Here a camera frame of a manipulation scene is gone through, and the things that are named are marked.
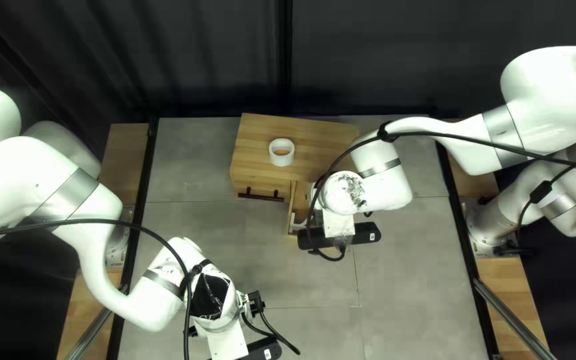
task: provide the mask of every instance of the white cylindrical cup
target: white cylindrical cup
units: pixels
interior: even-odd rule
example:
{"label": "white cylindrical cup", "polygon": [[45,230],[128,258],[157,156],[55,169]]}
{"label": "white cylindrical cup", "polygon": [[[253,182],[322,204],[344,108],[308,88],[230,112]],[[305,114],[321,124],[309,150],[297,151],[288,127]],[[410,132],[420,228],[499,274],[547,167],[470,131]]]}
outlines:
{"label": "white cylindrical cup", "polygon": [[286,167],[292,164],[294,159],[294,144],[288,139],[274,139],[268,145],[270,162],[278,167]]}

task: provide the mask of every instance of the black backdrop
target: black backdrop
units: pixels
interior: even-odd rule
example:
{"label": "black backdrop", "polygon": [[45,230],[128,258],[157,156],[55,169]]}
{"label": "black backdrop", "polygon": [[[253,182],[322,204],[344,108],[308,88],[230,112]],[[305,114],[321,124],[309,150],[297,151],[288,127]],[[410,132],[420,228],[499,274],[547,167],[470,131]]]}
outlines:
{"label": "black backdrop", "polygon": [[[503,102],[510,60],[552,45],[576,45],[576,1],[0,0],[0,89],[24,128],[60,122],[98,156],[110,124],[151,117],[464,117]],[[554,239],[547,227],[527,231]],[[576,253],[557,245],[576,248],[567,241],[551,241],[526,270],[550,346],[575,359],[576,311],[566,309],[576,296],[552,291],[564,258],[576,269]],[[75,268],[54,241],[0,244],[6,356],[54,358]]]}

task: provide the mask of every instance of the cable clip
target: cable clip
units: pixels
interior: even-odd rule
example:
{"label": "cable clip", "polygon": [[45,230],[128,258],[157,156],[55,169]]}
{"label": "cable clip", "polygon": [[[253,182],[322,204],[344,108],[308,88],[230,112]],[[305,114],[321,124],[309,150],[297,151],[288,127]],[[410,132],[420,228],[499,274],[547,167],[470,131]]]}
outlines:
{"label": "cable clip", "polygon": [[381,141],[394,143],[396,138],[388,138],[388,131],[386,131],[386,126],[391,123],[392,121],[386,121],[383,124],[379,125],[379,130],[377,130],[377,137]]}
{"label": "cable clip", "polygon": [[188,283],[190,283],[190,281],[192,281],[192,279],[196,275],[201,274],[202,270],[204,269],[204,266],[206,266],[208,264],[212,264],[212,261],[210,261],[209,259],[204,259],[201,263],[193,266],[193,268],[190,269],[190,271],[188,271],[188,276],[185,276],[181,280],[181,284],[179,285],[179,293],[181,294],[181,299],[184,298],[184,292],[186,291],[186,287],[187,287]]}

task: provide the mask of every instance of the drawer handle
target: drawer handle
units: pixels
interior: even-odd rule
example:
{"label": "drawer handle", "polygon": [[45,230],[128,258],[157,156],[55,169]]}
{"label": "drawer handle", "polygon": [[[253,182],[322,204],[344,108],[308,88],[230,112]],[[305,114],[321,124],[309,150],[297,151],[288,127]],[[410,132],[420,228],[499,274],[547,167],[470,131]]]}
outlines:
{"label": "drawer handle", "polygon": [[275,194],[273,196],[266,196],[266,195],[255,195],[250,193],[251,189],[250,186],[246,188],[246,193],[238,193],[238,197],[245,197],[248,199],[258,199],[258,200],[270,200],[270,201],[279,201],[284,202],[283,197],[279,197],[279,190],[275,190]]}

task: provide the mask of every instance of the gray table surface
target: gray table surface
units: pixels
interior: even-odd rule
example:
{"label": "gray table surface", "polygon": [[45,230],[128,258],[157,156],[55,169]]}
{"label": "gray table surface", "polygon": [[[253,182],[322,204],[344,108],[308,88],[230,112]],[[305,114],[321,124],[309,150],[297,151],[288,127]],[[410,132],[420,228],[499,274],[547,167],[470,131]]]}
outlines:
{"label": "gray table surface", "polygon": [[[401,117],[329,120],[368,132]],[[161,119],[143,225],[192,239],[238,289],[259,290],[269,321],[301,350],[297,357],[283,347],[283,359],[487,358],[434,140],[395,143],[413,201],[373,214],[381,241],[330,263],[285,236],[287,203],[236,197],[228,168],[238,125],[239,118]],[[160,248],[140,240],[133,283]],[[119,358],[182,358],[183,323],[183,311],[158,333],[126,322]],[[249,343],[260,338],[244,333]],[[210,357],[199,338],[190,353]]]}

